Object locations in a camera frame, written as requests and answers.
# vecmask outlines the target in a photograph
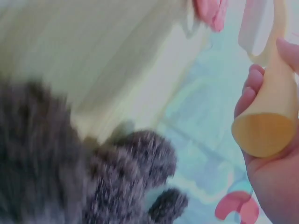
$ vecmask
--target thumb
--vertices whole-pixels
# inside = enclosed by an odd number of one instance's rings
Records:
[[[276,46],[281,58],[296,72],[299,73],[299,45],[289,43],[278,38]]]

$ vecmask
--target pink shape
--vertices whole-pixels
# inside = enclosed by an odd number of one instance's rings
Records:
[[[259,216],[258,204],[244,191],[235,191],[224,196],[215,209],[215,216],[224,221],[232,211],[240,214],[241,224],[255,224]]]
[[[195,13],[200,20],[220,32],[224,28],[228,0],[193,0]]]

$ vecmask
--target plush toy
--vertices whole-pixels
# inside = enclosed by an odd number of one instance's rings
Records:
[[[97,190],[88,200],[85,223],[172,224],[188,205],[185,194],[166,190],[148,211],[143,198],[174,175],[176,163],[170,142],[154,131],[138,131],[95,149],[91,172]]]
[[[0,84],[1,224],[171,224],[188,200],[144,195],[174,174],[170,143],[139,131],[90,150],[63,98],[39,83]]]

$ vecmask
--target yellow handle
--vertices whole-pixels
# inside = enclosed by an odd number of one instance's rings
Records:
[[[288,25],[286,0],[273,0],[274,5],[274,20],[272,30],[267,40],[264,50],[257,56],[248,53],[247,55],[252,63],[258,64],[262,67],[268,65],[271,58],[272,50],[276,48],[276,40],[279,37],[284,38],[286,28]]]

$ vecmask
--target toy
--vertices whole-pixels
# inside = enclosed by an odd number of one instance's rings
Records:
[[[90,150],[65,99],[41,83],[0,83],[0,223],[171,224],[184,194],[167,190],[149,211],[143,198],[175,167],[173,148],[154,132]]]
[[[248,154],[269,157],[283,150],[293,139],[298,126],[299,105],[295,73],[280,58],[276,48],[276,39],[285,38],[288,31],[291,7],[287,0],[273,0],[274,22],[264,50],[255,56],[251,53],[252,47],[248,47],[253,44],[252,38],[259,27],[257,23],[264,14],[265,4],[262,3],[264,1],[260,0],[246,2],[239,43],[253,63],[267,65],[267,68],[255,100],[233,122],[232,134]]]
[[[197,17],[213,31],[223,30],[228,0],[193,0],[193,5]]]
[[[155,132],[132,133],[112,146],[98,147],[94,155],[92,170],[98,189],[89,199],[85,223],[171,224],[188,205],[186,195],[169,189],[149,211],[143,208],[144,194],[165,184],[176,169],[173,147]]]

